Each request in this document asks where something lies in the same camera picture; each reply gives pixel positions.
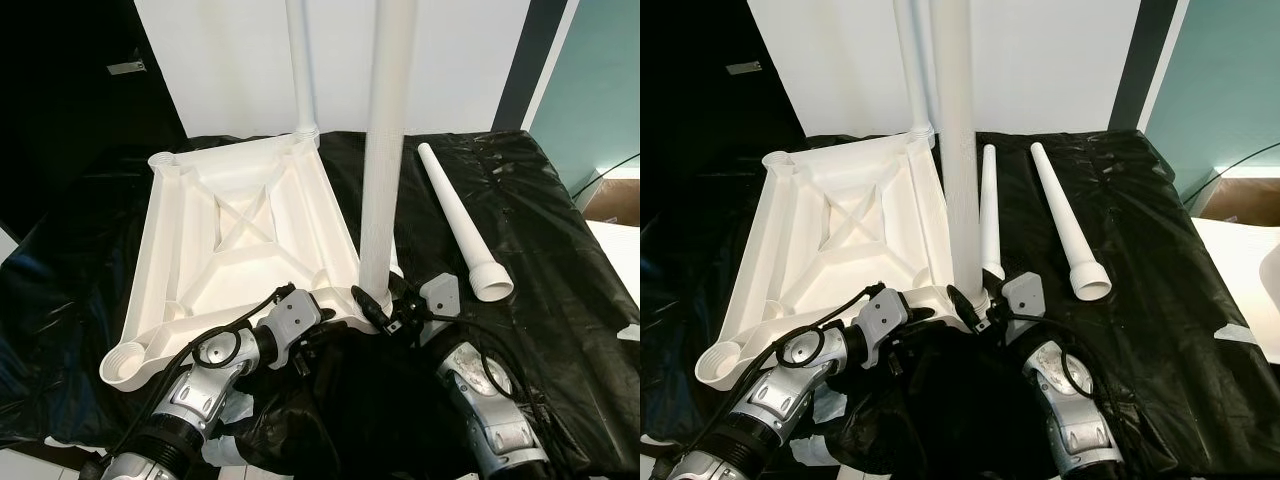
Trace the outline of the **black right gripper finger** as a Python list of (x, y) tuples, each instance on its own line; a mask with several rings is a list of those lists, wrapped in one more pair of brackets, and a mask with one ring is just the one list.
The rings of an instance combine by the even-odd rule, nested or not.
[(390, 325), (390, 317), (384, 311), (384, 307), (372, 296), (360, 287), (352, 287), (351, 294), (366, 321), (374, 326)]
[(974, 303), (956, 287), (946, 288), (947, 297), (952, 302), (957, 317), (966, 326), (984, 326), (986, 320), (982, 317), (982, 311), (974, 306)]

